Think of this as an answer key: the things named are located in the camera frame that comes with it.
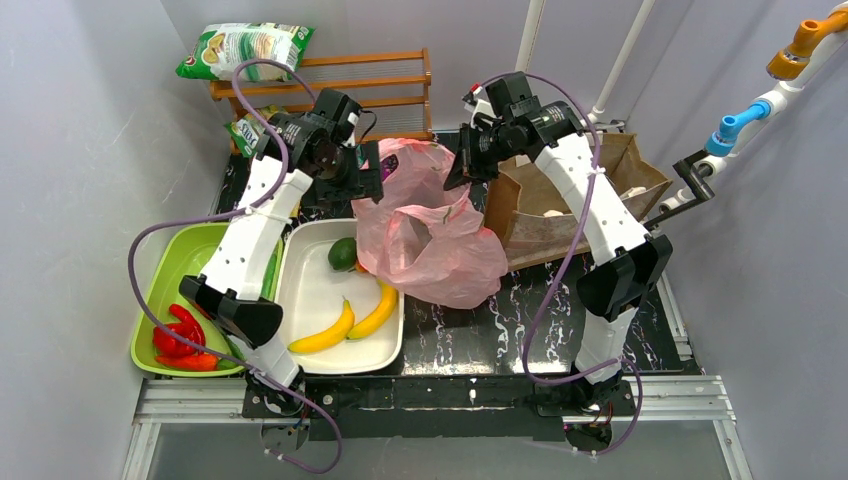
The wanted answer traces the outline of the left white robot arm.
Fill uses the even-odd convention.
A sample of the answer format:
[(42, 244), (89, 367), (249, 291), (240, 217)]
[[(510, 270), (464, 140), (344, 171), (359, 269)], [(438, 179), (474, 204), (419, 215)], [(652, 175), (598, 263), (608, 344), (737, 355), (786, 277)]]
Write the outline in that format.
[(250, 370), (269, 386), (288, 387), (301, 371), (278, 335), (283, 308), (260, 295), (292, 211), (383, 198), (378, 144), (355, 139), (363, 112), (349, 95), (327, 88), (311, 110), (264, 120), (239, 214), (200, 273), (179, 285), (193, 307), (238, 341)]

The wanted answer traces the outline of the pink plastic grocery bag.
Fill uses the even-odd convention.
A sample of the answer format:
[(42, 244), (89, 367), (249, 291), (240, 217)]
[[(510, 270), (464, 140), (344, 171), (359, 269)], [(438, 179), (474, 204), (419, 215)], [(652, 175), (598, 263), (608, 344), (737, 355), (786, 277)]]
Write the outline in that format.
[(443, 188), (455, 159), (434, 143), (406, 138), (378, 143), (380, 163), (395, 163), (379, 202), (355, 200), (357, 257), (400, 292), (454, 309), (495, 295), (508, 262), (497, 235), (470, 199), (470, 187)]

